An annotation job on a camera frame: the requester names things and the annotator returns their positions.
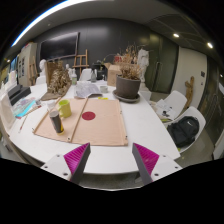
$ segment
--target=box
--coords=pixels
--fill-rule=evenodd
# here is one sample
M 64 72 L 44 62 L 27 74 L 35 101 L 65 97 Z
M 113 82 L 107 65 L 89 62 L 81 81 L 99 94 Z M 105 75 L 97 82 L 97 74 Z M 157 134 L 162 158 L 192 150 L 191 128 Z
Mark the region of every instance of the box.
M 120 70 L 119 65 L 112 65 L 110 63 L 105 63 L 105 66 L 108 69 L 107 72 L 107 85 L 116 87 L 117 75 L 121 75 L 122 72 Z

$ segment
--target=black bag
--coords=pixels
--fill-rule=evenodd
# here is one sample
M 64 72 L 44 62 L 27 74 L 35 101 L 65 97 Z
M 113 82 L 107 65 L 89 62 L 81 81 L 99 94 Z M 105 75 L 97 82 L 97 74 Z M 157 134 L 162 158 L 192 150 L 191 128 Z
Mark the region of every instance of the black bag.
M 185 116 L 177 123 L 169 125 L 167 130 L 175 145 L 181 148 L 195 141 L 195 135 L 199 131 L 199 122 L 195 117 Z

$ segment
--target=table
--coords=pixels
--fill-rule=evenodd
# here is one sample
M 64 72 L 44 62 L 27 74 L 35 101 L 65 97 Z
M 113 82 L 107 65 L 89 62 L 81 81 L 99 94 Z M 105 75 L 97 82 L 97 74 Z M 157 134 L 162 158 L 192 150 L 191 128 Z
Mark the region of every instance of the table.
M 73 98 L 75 89 L 75 86 L 71 86 L 63 99 Z M 116 99 L 112 94 L 114 89 L 115 87 L 108 86 L 109 92 L 103 94 L 103 97 Z M 27 97 L 40 97 L 46 91 L 46 84 L 31 86 L 32 93 Z M 135 158 L 132 154 L 133 143 L 140 144 L 159 155 L 166 154 L 172 159 L 180 157 L 180 153 L 163 123 L 140 92 L 139 95 L 140 99 L 135 103 L 130 104 L 120 101 L 128 136 L 128 146 L 91 146 L 91 153 L 84 173 L 124 174 L 138 171 Z M 30 113 L 20 133 L 18 131 L 23 119 L 17 119 L 9 131 L 10 140 L 21 151 L 42 163 L 46 163 L 56 154 L 64 155 L 80 146 L 78 144 L 43 138 L 32 133 L 32 128 L 36 126 L 46 111 L 47 106 L 45 105 Z

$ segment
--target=plant pot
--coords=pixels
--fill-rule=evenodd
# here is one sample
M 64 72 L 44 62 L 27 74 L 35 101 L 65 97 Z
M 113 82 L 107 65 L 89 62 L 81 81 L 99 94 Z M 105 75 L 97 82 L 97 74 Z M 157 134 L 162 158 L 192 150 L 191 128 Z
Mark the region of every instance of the plant pot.
M 124 79 L 122 75 L 117 75 L 116 94 L 125 99 L 135 99 L 137 97 L 141 80 Z

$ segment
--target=door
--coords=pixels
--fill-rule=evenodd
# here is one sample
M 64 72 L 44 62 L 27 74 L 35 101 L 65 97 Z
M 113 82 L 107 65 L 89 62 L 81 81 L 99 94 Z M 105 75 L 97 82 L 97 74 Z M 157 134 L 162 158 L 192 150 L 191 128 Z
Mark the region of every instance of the door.
M 199 110 L 206 120 L 205 130 L 215 145 L 224 128 L 224 70 L 208 57 L 208 78 Z
M 216 105 L 214 108 L 214 113 L 206 125 L 206 131 L 214 145 L 224 129 L 224 77 L 221 77 L 221 75 L 223 76 L 224 73 L 223 69 L 219 67 L 218 91 L 217 95 L 215 95 L 216 100 L 214 100 Z
M 149 57 L 151 69 L 147 73 L 146 86 L 152 92 L 169 94 L 176 73 L 179 48 L 167 38 L 155 34 L 150 35 L 150 45 L 153 52 Z

